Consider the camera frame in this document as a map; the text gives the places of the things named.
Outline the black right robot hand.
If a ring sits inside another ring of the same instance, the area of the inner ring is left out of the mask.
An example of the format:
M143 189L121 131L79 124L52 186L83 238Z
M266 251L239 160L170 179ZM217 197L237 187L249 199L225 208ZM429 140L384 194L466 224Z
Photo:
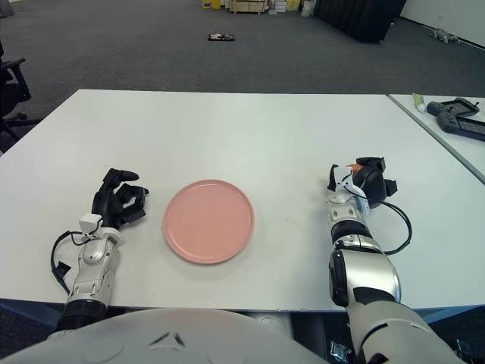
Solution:
M384 158L357 158L351 168L353 183L365 193L371 209L398 190L395 180L386 179L383 176L386 169Z

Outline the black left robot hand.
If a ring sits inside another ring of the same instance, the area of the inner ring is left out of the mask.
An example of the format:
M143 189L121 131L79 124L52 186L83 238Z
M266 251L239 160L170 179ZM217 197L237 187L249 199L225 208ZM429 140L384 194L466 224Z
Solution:
M139 175L132 171L109 169L92 203L92 214L102 217L102 227L119 230L146 215L144 208L149 190L129 184L138 179Z

